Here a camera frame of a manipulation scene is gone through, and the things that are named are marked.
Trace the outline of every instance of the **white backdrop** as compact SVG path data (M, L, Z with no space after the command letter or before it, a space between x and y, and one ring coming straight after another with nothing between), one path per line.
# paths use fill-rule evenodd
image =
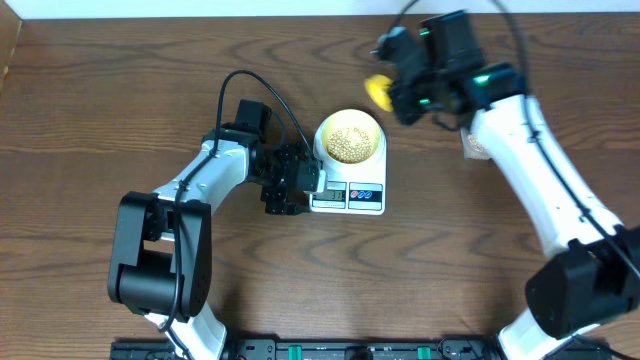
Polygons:
M640 11L640 0L503 0L512 12ZM407 0L6 0L23 19L395 14ZM495 12L489 0L422 0L413 13Z

